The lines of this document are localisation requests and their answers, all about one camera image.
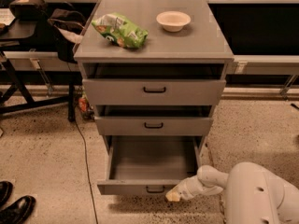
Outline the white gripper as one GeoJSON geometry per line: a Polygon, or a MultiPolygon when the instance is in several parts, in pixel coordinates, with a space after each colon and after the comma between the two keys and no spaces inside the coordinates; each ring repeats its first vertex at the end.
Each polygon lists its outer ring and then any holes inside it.
{"type": "Polygon", "coordinates": [[[211,191],[211,187],[205,186],[195,175],[188,177],[177,184],[175,189],[169,190],[165,198],[169,202],[178,203],[180,200],[190,200],[201,194],[206,195],[211,191]]]}

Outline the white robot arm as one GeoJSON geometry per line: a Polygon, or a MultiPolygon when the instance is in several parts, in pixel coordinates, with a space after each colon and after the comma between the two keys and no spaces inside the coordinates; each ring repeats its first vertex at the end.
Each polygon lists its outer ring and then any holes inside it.
{"type": "Polygon", "coordinates": [[[299,189],[261,165],[240,162],[229,173],[212,166],[166,193],[169,202],[225,193],[226,224],[299,224],[299,189]]]}

